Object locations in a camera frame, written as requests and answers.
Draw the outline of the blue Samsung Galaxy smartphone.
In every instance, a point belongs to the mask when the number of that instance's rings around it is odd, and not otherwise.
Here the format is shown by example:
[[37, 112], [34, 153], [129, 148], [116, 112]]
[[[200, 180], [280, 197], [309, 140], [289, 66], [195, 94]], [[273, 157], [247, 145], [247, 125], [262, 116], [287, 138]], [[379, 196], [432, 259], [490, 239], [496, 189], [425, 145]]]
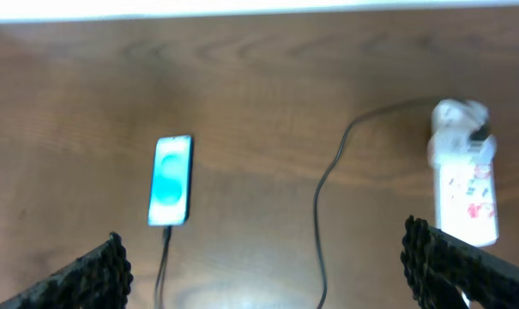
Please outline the blue Samsung Galaxy smartphone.
[[160, 138], [154, 151], [148, 225], [183, 225], [189, 215], [193, 161], [191, 135]]

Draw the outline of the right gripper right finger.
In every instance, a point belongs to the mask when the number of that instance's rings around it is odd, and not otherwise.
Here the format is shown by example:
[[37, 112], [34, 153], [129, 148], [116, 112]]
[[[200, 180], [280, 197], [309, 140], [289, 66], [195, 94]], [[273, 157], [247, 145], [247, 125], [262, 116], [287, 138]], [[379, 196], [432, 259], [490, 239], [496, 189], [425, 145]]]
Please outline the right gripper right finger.
[[519, 309], [519, 267], [409, 216], [402, 238], [404, 276], [421, 308]]

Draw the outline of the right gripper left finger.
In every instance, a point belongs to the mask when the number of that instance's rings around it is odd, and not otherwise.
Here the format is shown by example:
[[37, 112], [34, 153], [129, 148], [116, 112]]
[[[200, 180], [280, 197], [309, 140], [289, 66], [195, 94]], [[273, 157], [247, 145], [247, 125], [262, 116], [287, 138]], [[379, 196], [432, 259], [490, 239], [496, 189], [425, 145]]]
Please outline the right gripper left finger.
[[0, 309], [124, 309], [133, 282], [117, 233], [41, 282], [0, 303]]

